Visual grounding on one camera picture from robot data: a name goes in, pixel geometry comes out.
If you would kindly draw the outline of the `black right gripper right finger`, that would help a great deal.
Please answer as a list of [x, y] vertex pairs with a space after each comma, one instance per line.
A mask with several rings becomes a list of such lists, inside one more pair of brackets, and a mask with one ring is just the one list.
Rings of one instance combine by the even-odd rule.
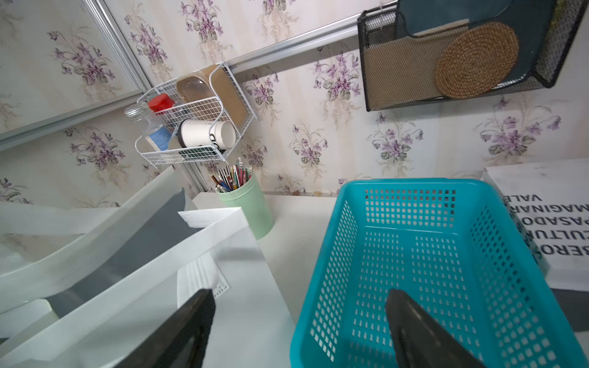
[[398, 366], [483, 366], [405, 291], [390, 290], [385, 311]]

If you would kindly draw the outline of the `white insulated delivery bag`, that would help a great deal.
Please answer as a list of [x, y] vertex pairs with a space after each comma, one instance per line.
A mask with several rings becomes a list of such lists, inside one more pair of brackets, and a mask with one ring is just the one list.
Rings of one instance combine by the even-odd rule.
[[173, 170], [120, 208], [4, 202], [32, 261], [1, 274], [1, 365], [114, 367], [213, 295], [206, 367], [287, 367], [295, 324], [240, 208], [196, 209]]

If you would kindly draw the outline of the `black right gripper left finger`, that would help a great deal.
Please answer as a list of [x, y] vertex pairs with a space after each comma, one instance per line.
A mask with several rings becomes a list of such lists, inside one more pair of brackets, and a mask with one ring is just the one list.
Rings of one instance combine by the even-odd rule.
[[215, 312], [213, 291], [197, 291], [117, 366], [201, 367]]

